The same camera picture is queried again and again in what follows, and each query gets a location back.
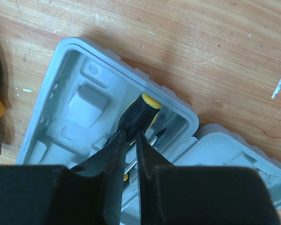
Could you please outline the black yellow slim screwdriver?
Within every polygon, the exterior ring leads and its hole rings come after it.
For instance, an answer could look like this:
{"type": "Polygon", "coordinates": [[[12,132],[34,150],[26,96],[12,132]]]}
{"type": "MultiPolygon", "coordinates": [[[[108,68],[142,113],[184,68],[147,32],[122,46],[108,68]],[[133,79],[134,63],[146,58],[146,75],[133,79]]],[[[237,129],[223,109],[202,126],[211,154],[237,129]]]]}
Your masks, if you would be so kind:
{"type": "MultiPolygon", "coordinates": [[[[148,156],[148,153],[150,152],[150,150],[153,150],[153,146],[154,144],[162,137],[162,135],[165,133],[167,128],[162,129],[159,133],[157,133],[154,138],[152,139],[152,141],[149,143],[150,146],[144,146],[142,145],[142,158],[144,158],[145,156],[148,156]]],[[[136,157],[130,164],[129,166],[126,167],[125,171],[124,171],[124,183],[127,182],[129,180],[129,172],[137,165],[138,163],[138,157],[136,157]]]]}

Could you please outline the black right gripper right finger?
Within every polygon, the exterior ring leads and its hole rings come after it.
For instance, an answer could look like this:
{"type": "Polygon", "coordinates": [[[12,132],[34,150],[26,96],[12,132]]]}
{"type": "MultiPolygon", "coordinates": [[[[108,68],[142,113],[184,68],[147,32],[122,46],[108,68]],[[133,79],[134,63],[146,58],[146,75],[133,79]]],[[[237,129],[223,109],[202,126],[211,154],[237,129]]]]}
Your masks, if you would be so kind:
{"type": "Polygon", "coordinates": [[[152,225],[159,215],[156,169],[159,166],[172,166],[173,164],[155,148],[150,150],[148,156],[142,158],[142,145],[150,146],[144,132],[140,131],[136,136],[140,223],[142,225],[152,225]]]}

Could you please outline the grey plastic tool case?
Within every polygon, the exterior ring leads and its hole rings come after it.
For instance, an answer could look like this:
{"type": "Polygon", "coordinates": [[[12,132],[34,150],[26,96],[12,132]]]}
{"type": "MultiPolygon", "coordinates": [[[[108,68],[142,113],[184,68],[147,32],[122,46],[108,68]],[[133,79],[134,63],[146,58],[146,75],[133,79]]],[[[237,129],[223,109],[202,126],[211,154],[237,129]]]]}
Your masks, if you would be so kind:
{"type": "Polygon", "coordinates": [[[147,74],[86,38],[59,42],[41,85],[18,165],[77,166],[127,132],[123,225],[140,224],[135,135],[175,165],[245,166],[281,209],[281,163],[219,124],[199,126],[191,106],[147,74]]]}

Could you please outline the black yellow thick screwdriver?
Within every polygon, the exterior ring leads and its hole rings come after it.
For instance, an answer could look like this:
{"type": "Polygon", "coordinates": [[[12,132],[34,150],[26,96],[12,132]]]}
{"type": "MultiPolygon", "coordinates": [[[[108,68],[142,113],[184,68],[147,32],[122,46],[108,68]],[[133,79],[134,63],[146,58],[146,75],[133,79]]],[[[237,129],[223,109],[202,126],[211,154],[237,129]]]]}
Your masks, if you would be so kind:
{"type": "Polygon", "coordinates": [[[121,115],[116,133],[121,130],[126,132],[126,143],[132,145],[138,132],[147,132],[155,122],[162,104],[142,93],[121,115]]]}

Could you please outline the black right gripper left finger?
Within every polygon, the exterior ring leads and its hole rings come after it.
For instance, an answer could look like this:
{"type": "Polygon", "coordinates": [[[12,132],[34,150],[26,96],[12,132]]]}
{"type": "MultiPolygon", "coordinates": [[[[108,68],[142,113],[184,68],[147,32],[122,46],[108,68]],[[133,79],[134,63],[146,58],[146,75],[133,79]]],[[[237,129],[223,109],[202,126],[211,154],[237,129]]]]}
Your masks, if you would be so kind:
{"type": "Polygon", "coordinates": [[[119,224],[126,149],[126,133],[119,131],[101,150],[70,169],[80,179],[75,221],[84,225],[119,224]]]}

